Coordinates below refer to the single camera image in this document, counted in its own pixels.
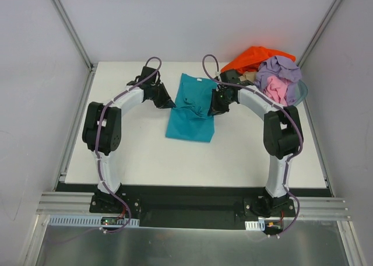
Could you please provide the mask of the teal t shirt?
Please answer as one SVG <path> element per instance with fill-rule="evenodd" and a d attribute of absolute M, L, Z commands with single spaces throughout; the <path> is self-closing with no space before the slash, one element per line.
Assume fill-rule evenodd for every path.
<path fill-rule="evenodd" d="M 181 75 L 171 109 L 166 137 L 192 142 L 209 143 L 214 135 L 214 117 L 208 115 L 212 91 L 217 83 L 206 78 Z"/>

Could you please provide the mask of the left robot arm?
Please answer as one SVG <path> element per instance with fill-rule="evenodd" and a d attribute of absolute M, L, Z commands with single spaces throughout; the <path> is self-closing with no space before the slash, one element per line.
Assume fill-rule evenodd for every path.
<path fill-rule="evenodd" d="M 161 81 L 160 68 L 143 66 L 140 75 L 106 103 L 89 103 L 83 124 L 82 140 L 91 151 L 98 174 L 91 213 L 140 214 L 140 199 L 128 195 L 119 179 L 116 150 L 122 141 L 122 118 L 129 110 L 150 100 L 158 109 L 172 109 L 175 103 Z"/>

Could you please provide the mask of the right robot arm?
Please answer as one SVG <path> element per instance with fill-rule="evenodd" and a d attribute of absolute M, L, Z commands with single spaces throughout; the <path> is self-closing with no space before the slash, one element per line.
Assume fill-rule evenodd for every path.
<path fill-rule="evenodd" d="M 269 174 L 263 196 L 250 205 L 250 211 L 264 218 L 276 216 L 288 203 L 291 162 L 302 151 L 304 139 L 298 109 L 276 103 L 252 83 L 240 81 L 234 69 L 218 72 L 211 79 L 217 87 L 212 90 L 209 116 L 228 112 L 229 105 L 236 102 L 263 121 L 263 144 L 270 155 Z"/>

